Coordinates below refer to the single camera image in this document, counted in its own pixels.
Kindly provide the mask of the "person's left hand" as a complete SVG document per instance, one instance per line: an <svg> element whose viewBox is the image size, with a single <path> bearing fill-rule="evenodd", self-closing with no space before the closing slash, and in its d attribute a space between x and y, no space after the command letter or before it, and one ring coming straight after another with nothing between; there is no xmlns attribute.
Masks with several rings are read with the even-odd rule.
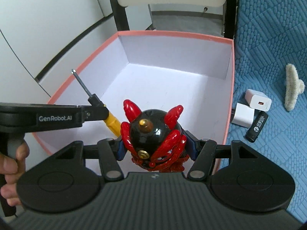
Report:
<svg viewBox="0 0 307 230"><path fill-rule="evenodd" d="M15 159L1 153L1 174L6 181L6 184L1 187L1 195L9 206L21 205L16 186L17 181L26 171L26 158L29 154L29 146L25 140L16 149Z"/></svg>

